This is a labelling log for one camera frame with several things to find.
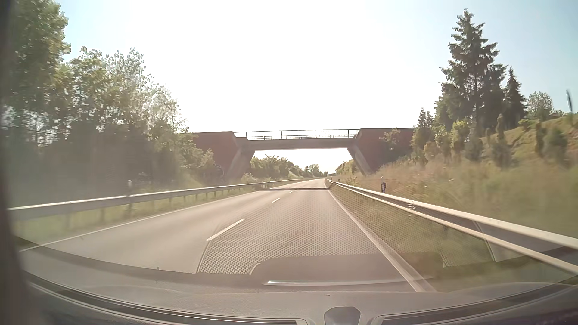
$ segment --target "asphalt road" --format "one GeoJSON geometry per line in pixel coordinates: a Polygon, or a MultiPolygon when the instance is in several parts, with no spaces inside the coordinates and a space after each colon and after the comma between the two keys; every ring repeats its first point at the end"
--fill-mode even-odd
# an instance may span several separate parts
{"type": "MultiPolygon", "coordinates": [[[[275,281],[404,282],[322,179],[213,201],[47,247],[109,263],[189,274],[260,272],[275,281]],[[371,270],[364,264],[371,264],[371,270]]],[[[34,249],[23,253],[33,260],[34,249]]],[[[401,288],[412,291],[407,283],[401,288]]]]}

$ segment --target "bridge railing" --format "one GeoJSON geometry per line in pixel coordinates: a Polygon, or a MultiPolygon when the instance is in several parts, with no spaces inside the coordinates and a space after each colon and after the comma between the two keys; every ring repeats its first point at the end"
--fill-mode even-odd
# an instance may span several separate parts
{"type": "Polygon", "coordinates": [[[247,140],[282,140],[353,138],[357,132],[359,130],[282,130],[234,132],[234,134],[247,140]]]}

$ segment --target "bridge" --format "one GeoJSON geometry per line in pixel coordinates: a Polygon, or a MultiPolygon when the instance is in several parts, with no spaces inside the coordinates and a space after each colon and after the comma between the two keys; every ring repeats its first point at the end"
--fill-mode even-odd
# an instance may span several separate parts
{"type": "MultiPolygon", "coordinates": [[[[225,171],[225,179],[243,176],[255,151],[287,149],[345,148],[358,169],[364,174],[398,157],[386,152],[379,139],[391,128],[361,128],[354,130],[282,130],[250,132],[200,132],[195,133],[197,147],[211,149],[214,160],[225,171]]],[[[409,150],[413,129],[400,130],[400,145],[409,150]]]]}

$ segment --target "windshield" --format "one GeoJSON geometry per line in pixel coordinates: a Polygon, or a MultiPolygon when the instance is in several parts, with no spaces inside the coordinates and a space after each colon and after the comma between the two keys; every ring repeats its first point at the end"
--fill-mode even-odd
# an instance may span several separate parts
{"type": "Polygon", "coordinates": [[[0,132],[23,271],[255,319],[572,287],[578,6],[499,6],[13,1],[0,132]]]}

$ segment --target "road edge line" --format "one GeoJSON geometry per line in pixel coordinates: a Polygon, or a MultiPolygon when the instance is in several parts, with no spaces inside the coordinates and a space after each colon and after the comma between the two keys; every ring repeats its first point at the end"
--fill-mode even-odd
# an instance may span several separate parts
{"type": "Polygon", "coordinates": [[[393,250],[387,243],[379,238],[371,229],[368,229],[335,197],[331,190],[327,190],[333,200],[339,207],[348,215],[348,217],[363,231],[369,240],[379,249],[379,251],[387,258],[387,260],[395,267],[401,276],[408,282],[408,284],[416,292],[437,292],[407,261],[405,261],[396,251],[393,250]]]}

